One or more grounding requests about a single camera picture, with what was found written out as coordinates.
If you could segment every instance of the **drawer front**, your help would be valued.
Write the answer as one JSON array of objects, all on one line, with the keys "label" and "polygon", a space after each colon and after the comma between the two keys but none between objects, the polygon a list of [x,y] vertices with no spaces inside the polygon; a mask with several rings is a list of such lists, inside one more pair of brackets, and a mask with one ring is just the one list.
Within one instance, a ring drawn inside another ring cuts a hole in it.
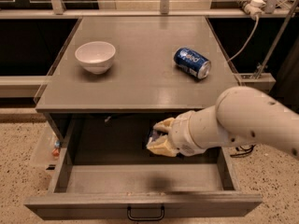
[{"label": "drawer front", "polygon": [[54,194],[32,197],[26,206],[43,219],[243,217],[261,203],[260,195],[226,193],[165,194],[149,197]]}]

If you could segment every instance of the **white bowl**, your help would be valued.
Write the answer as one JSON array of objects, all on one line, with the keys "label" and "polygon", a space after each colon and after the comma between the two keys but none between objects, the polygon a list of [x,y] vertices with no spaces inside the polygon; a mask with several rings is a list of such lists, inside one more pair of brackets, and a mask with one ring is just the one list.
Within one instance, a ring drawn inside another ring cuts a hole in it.
[{"label": "white bowl", "polygon": [[80,65],[96,75],[105,73],[113,64],[115,48],[104,41],[93,41],[79,47],[75,56]]}]

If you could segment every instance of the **blue soda can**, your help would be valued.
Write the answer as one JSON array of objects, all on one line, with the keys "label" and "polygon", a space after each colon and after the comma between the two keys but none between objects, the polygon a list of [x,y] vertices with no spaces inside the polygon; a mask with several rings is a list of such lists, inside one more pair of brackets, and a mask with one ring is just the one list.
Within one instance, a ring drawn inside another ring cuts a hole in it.
[{"label": "blue soda can", "polygon": [[174,61],[184,72],[199,79],[205,78],[211,69],[211,61],[192,49],[178,49]]}]

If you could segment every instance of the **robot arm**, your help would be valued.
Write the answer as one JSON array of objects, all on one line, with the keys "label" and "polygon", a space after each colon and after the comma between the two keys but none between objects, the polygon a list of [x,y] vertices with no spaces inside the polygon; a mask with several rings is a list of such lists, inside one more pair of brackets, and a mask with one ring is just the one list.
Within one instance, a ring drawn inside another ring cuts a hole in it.
[{"label": "robot arm", "polygon": [[231,88],[214,106],[164,120],[154,129],[168,132],[148,143],[148,149],[160,155],[191,156],[211,147],[262,143],[299,160],[299,116],[253,88]]}]

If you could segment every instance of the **cabinet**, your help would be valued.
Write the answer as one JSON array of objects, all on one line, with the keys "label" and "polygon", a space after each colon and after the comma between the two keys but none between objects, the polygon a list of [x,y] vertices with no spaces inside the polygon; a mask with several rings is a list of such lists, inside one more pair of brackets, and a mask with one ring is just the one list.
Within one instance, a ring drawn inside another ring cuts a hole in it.
[{"label": "cabinet", "polygon": [[[101,76],[74,55],[94,40],[117,49]],[[206,79],[177,69],[180,47],[208,57]],[[167,158],[145,148],[156,121],[236,85],[205,17],[84,17],[36,106],[63,142],[59,163],[49,194],[25,205],[44,219],[244,216],[261,197],[239,190],[227,150]]]}]

